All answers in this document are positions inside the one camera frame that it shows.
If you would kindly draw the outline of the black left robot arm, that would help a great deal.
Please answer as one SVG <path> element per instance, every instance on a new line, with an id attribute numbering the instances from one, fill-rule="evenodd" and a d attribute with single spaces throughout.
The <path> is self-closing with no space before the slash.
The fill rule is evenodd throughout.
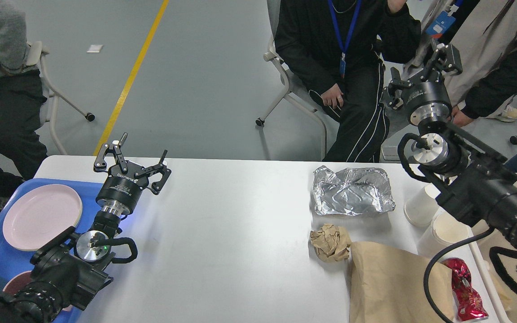
<path id="1" fill-rule="evenodd" d="M 0 323 L 51 323 L 68 306 L 86 309 L 103 288 L 113 282 L 105 272 L 111 264 L 127 264 L 138 256 L 137 245 L 120 237 L 121 221 L 135 210 L 144 190 L 158 195 L 170 177 L 167 151 L 144 167 L 125 159 L 127 139 L 104 143 L 94 164 L 107 178 L 96 197 L 101 207 L 88 231 L 64 229 L 31 257 L 31 282 L 12 296 L 0 292 Z"/>

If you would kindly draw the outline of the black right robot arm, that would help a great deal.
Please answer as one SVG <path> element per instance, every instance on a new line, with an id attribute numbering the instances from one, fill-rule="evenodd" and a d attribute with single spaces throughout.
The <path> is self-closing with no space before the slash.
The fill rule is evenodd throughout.
<path id="1" fill-rule="evenodd" d="M 459 51 L 431 39 L 433 55 L 408 79 L 392 68 L 392 80 L 383 89 L 386 106 L 407 113 L 419 134 L 407 133 L 397 147 L 405 172 L 413 179 L 432 183 L 439 190 L 437 204 L 457 221 L 474 227 L 484 220 L 489 229 L 453 243 L 437 252 L 427 264 L 423 290 L 429 304 L 447 323 L 429 292 L 429 274 L 446 253 L 489 236 L 495 229 L 513 249 L 493 247 L 490 258 L 503 282 L 517 294 L 517 174 L 504 165 L 505 156 L 450 120 L 451 101 L 444 73 L 462 72 Z"/>

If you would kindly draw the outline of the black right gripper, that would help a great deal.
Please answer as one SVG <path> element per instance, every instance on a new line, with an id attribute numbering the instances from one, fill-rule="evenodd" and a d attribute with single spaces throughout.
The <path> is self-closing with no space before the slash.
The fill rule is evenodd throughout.
<path id="1" fill-rule="evenodd" d="M 422 83 L 403 79 L 395 67 L 390 68 L 391 80 L 385 87 L 385 105 L 399 110 L 403 107 L 411 125 L 426 127 L 447 122 L 451 114 L 451 100 L 443 81 L 445 74 L 463 71 L 460 52 L 452 44 L 431 39 L 433 53 L 422 70 Z"/>

